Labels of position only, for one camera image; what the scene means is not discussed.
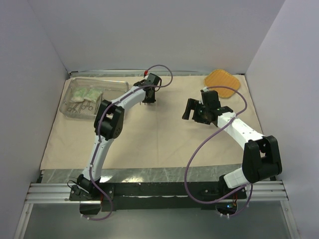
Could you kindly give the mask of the orange woven bamboo tray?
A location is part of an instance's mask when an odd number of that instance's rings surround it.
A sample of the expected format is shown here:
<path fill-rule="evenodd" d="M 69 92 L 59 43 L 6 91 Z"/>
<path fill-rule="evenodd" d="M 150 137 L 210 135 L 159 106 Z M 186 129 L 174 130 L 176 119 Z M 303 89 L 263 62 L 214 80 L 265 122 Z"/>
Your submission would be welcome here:
<path fill-rule="evenodd" d="M 235 90 L 239 90 L 241 86 L 240 81 L 236 77 L 222 69 L 211 72 L 204 78 L 203 83 L 205 87 L 213 87 L 210 90 L 216 90 L 219 97 L 224 99 L 230 98 L 235 92 L 228 88 L 216 88 L 215 86 L 225 86 Z"/>

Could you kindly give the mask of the gauze packet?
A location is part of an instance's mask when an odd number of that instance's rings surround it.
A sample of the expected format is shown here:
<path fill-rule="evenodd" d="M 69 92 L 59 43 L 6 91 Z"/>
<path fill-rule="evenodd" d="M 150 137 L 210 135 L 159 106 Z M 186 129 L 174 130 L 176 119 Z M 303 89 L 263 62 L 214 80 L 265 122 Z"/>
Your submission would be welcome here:
<path fill-rule="evenodd" d="M 72 97 L 70 101 L 73 103 L 83 102 L 84 97 L 87 95 L 88 92 L 89 92 L 88 88 L 85 88 L 85 87 L 76 88 L 72 93 Z"/>
<path fill-rule="evenodd" d="M 96 103 L 100 96 L 102 95 L 102 91 L 100 89 L 91 88 L 87 94 L 84 96 L 84 100 Z"/>

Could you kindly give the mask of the steel mesh instrument tray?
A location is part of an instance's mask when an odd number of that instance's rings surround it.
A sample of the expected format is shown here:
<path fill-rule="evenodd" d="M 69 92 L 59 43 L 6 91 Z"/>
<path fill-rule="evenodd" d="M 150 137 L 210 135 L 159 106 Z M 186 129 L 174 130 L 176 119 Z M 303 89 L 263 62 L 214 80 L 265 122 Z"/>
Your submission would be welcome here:
<path fill-rule="evenodd" d="M 103 100 L 113 100 L 129 90 L 125 81 L 102 78 L 72 78 L 60 106 L 66 117 L 93 120 Z"/>

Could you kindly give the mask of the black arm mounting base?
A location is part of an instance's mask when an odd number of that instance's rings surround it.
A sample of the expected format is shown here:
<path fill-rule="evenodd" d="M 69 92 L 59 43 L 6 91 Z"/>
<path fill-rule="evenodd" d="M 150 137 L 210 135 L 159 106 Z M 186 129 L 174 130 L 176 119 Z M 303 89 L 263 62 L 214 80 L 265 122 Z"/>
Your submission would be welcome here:
<path fill-rule="evenodd" d="M 113 202 L 113 210 L 187 209 L 214 210 L 213 204 L 193 201 L 186 193 L 183 182 L 101 183 L 101 189 Z M 213 201 L 230 190 L 220 189 L 218 182 L 189 182 L 190 193 L 200 201 Z M 96 215 L 111 209 L 108 199 L 97 189 L 88 193 L 78 185 L 72 185 L 70 201 L 80 202 L 80 212 Z"/>

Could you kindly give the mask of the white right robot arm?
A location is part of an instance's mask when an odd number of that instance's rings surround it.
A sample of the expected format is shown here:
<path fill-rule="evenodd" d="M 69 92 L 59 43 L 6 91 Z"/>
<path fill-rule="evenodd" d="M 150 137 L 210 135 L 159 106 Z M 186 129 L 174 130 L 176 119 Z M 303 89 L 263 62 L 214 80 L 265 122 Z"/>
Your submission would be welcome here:
<path fill-rule="evenodd" d="M 202 99 L 187 100 L 183 120 L 214 124 L 225 131 L 243 149 L 242 166 L 219 177 L 218 192 L 223 198 L 230 198 L 236 188 L 256 183 L 282 173 L 278 141 L 274 136 L 265 136 L 238 118 L 228 106 L 222 106 L 217 91 L 201 90 Z"/>

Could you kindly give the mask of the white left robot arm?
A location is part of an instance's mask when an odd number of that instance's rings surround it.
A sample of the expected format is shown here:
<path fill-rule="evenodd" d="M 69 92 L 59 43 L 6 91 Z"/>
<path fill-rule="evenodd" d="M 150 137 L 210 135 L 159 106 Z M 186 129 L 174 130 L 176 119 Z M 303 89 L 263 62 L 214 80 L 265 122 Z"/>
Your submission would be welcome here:
<path fill-rule="evenodd" d="M 156 87 L 161 83 L 159 76 L 149 73 L 122 96 L 101 102 L 94 122 L 96 136 L 91 159 L 77 178 L 86 199 L 93 200 L 99 194 L 102 166 L 112 143 L 122 132 L 125 112 L 139 103 L 154 103 Z"/>

